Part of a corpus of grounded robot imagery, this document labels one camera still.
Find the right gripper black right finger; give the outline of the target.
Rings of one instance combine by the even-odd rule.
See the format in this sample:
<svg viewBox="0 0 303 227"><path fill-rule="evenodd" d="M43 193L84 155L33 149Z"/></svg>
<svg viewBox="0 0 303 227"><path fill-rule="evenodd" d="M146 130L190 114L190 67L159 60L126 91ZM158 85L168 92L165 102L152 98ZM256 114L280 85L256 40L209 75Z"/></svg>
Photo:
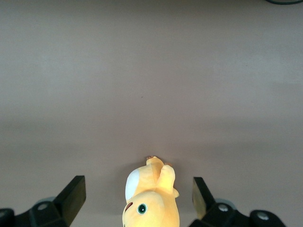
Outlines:
<svg viewBox="0 0 303 227"><path fill-rule="evenodd" d="M193 178L192 202L197 212L197 219L190 224L192 227L285 226L272 212L253 210L249 216L245 216L230 201L216 201L202 177Z"/></svg>

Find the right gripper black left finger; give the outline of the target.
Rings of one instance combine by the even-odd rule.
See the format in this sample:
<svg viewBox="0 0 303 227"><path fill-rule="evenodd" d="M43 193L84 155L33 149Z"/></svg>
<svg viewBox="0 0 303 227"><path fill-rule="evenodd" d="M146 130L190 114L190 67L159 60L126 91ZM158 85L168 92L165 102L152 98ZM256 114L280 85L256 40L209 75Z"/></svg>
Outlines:
<svg viewBox="0 0 303 227"><path fill-rule="evenodd" d="M69 227L86 200L85 176L75 176L53 199L43 200L16 215L11 208L0 209L2 227Z"/></svg>

